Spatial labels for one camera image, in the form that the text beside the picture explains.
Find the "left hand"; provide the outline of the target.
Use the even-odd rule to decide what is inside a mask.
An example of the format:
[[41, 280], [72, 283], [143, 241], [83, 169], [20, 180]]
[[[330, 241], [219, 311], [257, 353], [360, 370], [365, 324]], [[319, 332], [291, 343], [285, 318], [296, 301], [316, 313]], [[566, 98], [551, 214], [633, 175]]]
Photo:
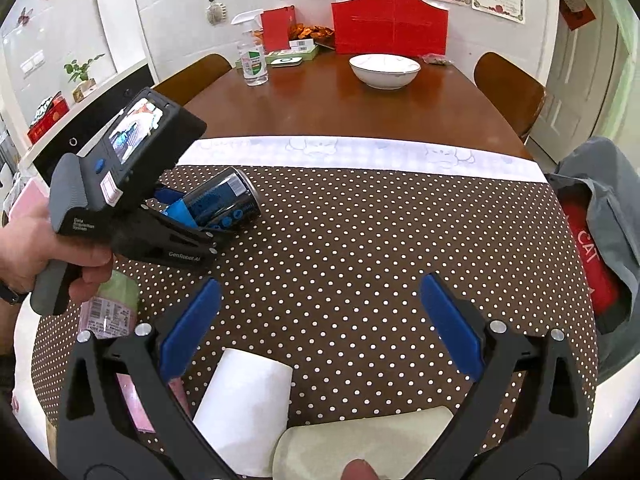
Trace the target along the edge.
[[1, 281], [14, 292], [31, 292], [36, 276], [50, 260], [74, 264], [81, 276], [70, 283], [70, 299], [81, 304], [90, 299], [112, 275], [110, 248], [56, 234], [47, 202], [26, 209], [1, 229]]

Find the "right hand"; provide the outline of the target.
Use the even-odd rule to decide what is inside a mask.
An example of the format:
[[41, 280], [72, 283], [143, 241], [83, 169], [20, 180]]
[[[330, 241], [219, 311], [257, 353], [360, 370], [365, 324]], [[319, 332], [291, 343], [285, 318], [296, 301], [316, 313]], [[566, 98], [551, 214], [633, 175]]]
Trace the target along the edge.
[[378, 474], [366, 460], [357, 458], [345, 466], [341, 480], [378, 480]]

